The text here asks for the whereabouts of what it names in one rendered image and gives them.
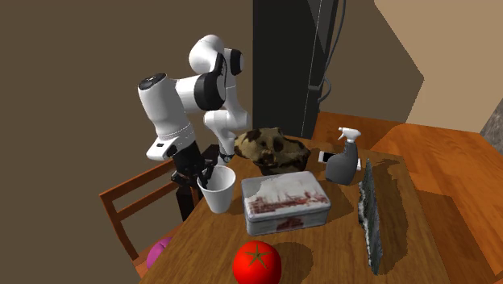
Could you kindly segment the orange wooden table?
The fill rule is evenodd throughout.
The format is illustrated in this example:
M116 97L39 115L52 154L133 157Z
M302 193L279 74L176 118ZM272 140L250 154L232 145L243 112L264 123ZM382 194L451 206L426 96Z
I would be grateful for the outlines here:
M503 155L475 132L329 112L313 138L338 144L339 127L403 157L451 284L503 284Z

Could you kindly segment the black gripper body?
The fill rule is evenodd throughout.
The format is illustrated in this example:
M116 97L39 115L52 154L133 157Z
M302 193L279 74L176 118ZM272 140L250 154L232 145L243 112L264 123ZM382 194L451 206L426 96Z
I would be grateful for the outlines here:
M206 168L206 160L201 154L196 142L177 151L173 155L177 172L186 176L197 176Z

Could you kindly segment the grey spray bottle white nozzle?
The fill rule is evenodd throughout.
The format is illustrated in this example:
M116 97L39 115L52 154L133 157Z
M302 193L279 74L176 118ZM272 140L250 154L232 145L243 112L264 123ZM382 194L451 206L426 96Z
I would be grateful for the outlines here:
M326 162L326 180L340 185L351 184L359 161L358 148L355 139L361 132L348 127L340 127L340 139L346 137L344 149L341 153L331 156Z

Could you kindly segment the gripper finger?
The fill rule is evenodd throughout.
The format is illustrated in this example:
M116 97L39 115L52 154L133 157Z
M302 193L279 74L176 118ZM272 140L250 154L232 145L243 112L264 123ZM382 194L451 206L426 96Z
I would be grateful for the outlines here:
M207 165L198 175L197 175L197 183L201 189L206 189L208 186L208 182L212 177L214 172L214 165Z
M178 184L179 186L189 186L192 188L197 188L197 179L193 176L186 177L185 175L174 171L171 174L171 180Z

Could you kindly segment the dark robot stand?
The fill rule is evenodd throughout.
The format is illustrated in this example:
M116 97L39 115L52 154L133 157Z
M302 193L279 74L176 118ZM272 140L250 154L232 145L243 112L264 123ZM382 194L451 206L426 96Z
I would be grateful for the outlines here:
M216 161L218 159L219 146L217 144L210 144L208 148L202 153L205 159ZM190 213L195 208L191 188L188 186L179 187L176 191L177 203L181 213L181 218L185 221Z

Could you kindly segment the grey upright flat slab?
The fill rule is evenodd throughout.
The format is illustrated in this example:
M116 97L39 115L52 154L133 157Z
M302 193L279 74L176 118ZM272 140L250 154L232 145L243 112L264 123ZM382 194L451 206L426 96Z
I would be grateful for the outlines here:
M372 175L372 163L366 160L364 177L359 182L360 197L358 202L358 221L364 230L368 254L368 266L373 274L379 273L380 260L383 256L380 238L380 217L376 201L375 183Z

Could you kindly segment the brown wooden chair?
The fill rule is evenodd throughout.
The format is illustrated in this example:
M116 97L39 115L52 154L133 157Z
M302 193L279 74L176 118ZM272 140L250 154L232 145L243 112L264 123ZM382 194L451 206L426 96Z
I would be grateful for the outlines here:
M135 267L136 272L141 278L148 271L147 256L153 245L148 246L146 249L138 253L134 245L131 243L130 238L127 236L122 221L132 216L134 213L137 213L138 211L151 205L156 200L163 198L166 194L169 194L174 190L176 190L177 193L181 192L182 195L184 192L187 193L186 197L188 202L178 203L181 211L183 211L183 209L189 209L188 214L183 217L183 220L186 220L190 213L195 209L198 202L202 199L202 192L200 190L196 190L194 187L182 187L175 182L168 182L165 185L162 185L160 188L140 198L139 200L134 201L132 204L127 205L123 209L117 210L114 206L114 200L121 198L126 194L129 194L133 190L137 190L141 186L144 186L151 181L154 181L155 179L170 172L172 169L175 169L173 160L162 162L154 168L151 168L148 171L139 174L117 186L109 188L99 195L106 213L110 219L112 227L116 233L116 236L126 250L129 258L131 259L131 264Z

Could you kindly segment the pink cushion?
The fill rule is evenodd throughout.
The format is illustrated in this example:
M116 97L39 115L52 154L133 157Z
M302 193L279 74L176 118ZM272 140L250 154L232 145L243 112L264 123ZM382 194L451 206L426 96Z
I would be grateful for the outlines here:
M148 269L156 262L159 255L165 250L171 240L172 237L165 237L152 246L146 259L146 266Z

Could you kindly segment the red tomato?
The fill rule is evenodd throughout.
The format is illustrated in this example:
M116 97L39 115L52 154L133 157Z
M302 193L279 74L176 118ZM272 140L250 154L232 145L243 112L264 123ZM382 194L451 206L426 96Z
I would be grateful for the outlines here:
M280 254L263 241L249 241L235 254L232 272L238 284L279 284Z

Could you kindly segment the white cup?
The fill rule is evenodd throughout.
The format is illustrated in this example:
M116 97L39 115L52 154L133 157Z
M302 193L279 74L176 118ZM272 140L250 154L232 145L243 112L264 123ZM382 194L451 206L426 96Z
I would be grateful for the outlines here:
M200 178L197 179L197 185L213 213L222 214L229 209L235 181L234 170L225 165L216 165L206 184L203 184Z

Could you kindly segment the grey tin box red print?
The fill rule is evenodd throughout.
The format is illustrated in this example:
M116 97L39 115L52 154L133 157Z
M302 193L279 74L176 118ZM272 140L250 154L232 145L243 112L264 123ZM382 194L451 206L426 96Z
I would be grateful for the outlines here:
M326 223L331 202L310 171L241 181L247 233L259 236Z

